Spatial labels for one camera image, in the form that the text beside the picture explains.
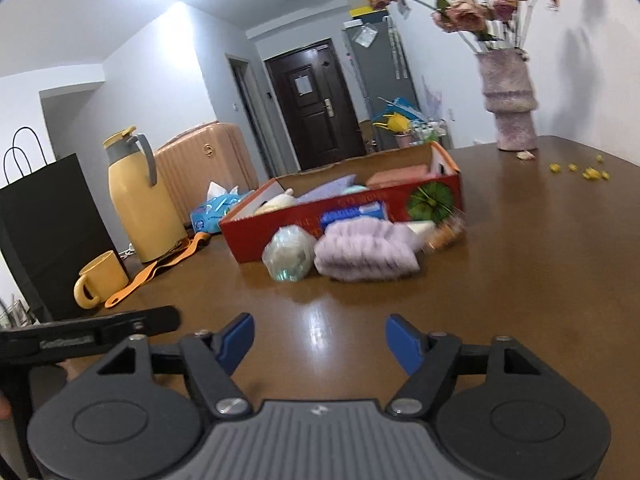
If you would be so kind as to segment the green white ball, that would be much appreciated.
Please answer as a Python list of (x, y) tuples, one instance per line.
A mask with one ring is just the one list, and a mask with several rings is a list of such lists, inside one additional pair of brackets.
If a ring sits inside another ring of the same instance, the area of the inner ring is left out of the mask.
[(277, 230), (262, 252), (262, 263), (277, 282), (299, 282), (314, 266), (316, 239), (300, 226)]

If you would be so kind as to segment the purple fuzzy towel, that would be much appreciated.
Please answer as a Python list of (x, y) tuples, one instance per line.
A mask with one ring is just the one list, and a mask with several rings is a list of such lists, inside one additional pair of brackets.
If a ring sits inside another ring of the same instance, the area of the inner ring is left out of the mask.
[(358, 217), (335, 221), (314, 245), (317, 271), (340, 282), (390, 281), (420, 270), (425, 234), (405, 223)]

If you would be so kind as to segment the blue packaged wipes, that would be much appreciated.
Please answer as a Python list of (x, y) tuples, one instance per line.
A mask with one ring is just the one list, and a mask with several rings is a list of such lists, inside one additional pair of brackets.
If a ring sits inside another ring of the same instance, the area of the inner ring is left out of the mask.
[(382, 202), (372, 202), (364, 205), (327, 211), (320, 217), (320, 228), (325, 230), (334, 222), (352, 220), (360, 217), (386, 220), (386, 206)]

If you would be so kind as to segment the purple knitted cloth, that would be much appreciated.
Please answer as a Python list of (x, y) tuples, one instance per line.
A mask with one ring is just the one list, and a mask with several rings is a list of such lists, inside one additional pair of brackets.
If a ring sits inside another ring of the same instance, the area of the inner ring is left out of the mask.
[(296, 198), (296, 204), (306, 204), (312, 202), (318, 202), (319, 200), (327, 200), (335, 196), (341, 196), (346, 188), (349, 188), (355, 183), (356, 176), (354, 174), (348, 174), (347, 176), (334, 179), (332, 181), (323, 183), (316, 186), (307, 193), (298, 196)]

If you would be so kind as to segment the light blue plush toy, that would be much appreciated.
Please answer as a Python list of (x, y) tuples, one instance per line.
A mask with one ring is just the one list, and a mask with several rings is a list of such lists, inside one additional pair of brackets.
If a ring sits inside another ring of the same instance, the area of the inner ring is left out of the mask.
[(345, 196), (345, 195), (356, 194), (356, 193), (361, 193), (366, 191), (370, 191), (370, 190), (364, 185), (351, 185), (348, 188), (344, 188), (343, 192), (341, 192), (341, 195)]

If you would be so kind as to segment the yellow mug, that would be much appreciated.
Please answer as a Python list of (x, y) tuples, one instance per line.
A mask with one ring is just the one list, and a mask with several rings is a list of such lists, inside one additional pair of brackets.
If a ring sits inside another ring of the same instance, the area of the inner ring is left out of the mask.
[(91, 310), (125, 288), (128, 275), (119, 256), (110, 250), (94, 258), (80, 271), (74, 285), (74, 299), (81, 309)]

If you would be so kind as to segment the blue tissue pack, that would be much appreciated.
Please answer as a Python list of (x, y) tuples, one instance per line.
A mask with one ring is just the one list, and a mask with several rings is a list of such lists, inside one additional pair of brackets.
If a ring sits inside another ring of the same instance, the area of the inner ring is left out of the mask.
[(238, 186), (227, 190), (214, 181), (210, 182), (206, 193), (206, 201), (198, 205), (190, 213), (193, 231), (212, 235), (219, 234), (221, 232), (221, 220), (248, 194), (250, 194), (250, 191), (241, 193)]

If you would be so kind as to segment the yellow thermos jug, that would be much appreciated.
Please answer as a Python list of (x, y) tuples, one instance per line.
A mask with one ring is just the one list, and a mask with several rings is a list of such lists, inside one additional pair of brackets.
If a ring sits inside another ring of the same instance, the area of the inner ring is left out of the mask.
[(108, 192), (128, 240), (143, 263), (165, 257), (186, 238), (186, 229), (149, 140), (131, 126), (107, 138), (103, 146)]

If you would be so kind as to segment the red cardboard box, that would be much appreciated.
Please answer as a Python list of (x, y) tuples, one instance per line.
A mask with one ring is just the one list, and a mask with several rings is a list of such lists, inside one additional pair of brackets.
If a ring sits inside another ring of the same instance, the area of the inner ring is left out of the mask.
[[(414, 177), (388, 185), (369, 184), (369, 180), (381, 171), (417, 166), (426, 168), (423, 178)], [(365, 189), (296, 203), (263, 214), (257, 211), (268, 200), (288, 190), (298, 200), (321, 185), (349, 176)], [(246, 263), (262, 258), (264, 248), (282, 226), (300, 226), (314, 237), (320, 237), (324, 230), (321, 222), (324, 214), (373, 203), (384, 206), (385, 218), (390, 221), (442, 222), (455, 210), (463, 208), (460, 169), (450, 154), (434, 142), (345, 159), (301, 174), (269, 180), (236, 204), (219, 225), (235, 260)]]

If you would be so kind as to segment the pink ribbed suitcase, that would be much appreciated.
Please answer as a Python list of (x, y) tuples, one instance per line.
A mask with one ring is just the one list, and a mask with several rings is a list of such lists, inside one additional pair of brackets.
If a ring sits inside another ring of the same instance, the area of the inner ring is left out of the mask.
[(240, 192), (258, 187), (258, 177), (241, 129), (228, 122), (208, 122), (178, 134), (154, 153), (182, 223), (206, 201), (215, 182)]

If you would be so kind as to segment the fallen pink petal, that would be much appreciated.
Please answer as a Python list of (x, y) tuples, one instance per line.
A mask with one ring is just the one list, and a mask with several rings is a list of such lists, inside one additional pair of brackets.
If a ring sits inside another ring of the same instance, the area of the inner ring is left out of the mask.
[(535, 160), (536, 156), (530, 151), (520, 151), (516, 153), (516, 157), (519, 160), (525, 160), (528, 162), (529, 160)]

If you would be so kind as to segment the yellow petal crumbs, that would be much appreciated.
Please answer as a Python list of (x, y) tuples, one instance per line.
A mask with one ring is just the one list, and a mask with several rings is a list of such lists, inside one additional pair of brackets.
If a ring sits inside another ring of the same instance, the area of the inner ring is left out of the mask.
[(564, 169), (572, 172), (573, 174), (580, 174), (587, 181), (608, 181), (611, 179), (611, 175), (603, 168), (604, 158), (601, 154), (597, 154), (594, 156), (594, 161), (596, 162), (596, 166), (588, 166), (581, 167), (574, 162), (570, 162), (569, 164), (562, 165), (558, 162), (552, 162), (549, 165), (549, 170), (552, 174), (559, 174)]

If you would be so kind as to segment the yellow blue bag pile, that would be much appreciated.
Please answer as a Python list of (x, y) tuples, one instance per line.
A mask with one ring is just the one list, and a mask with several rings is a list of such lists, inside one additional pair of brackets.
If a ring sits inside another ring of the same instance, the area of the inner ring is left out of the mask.
[(411, 131), (414, 124), (425, 124), (426, 118), (406, 99), (396, 98), (393, 101), (380, 98), (385, 104), (381, 114), (372, 119), (372, 126), (390, 131), (393, 134), (405, 134)]

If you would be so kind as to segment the dark brown entrance door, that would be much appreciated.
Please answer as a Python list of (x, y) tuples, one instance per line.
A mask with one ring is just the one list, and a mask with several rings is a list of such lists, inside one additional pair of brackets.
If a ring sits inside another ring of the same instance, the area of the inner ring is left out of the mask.
[(268, 58), (266, 67), (300, 168), (366, 154), (331, 40)]

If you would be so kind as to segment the pink textured vase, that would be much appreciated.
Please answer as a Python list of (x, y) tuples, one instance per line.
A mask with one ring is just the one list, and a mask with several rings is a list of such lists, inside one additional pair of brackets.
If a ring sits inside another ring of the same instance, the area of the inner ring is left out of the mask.
[(533, 111), (538, 102), (522, 52), (492, 50), (476, 58), (485, 108), (495, 118), (497, 148), (504, 152), (536, 150)]

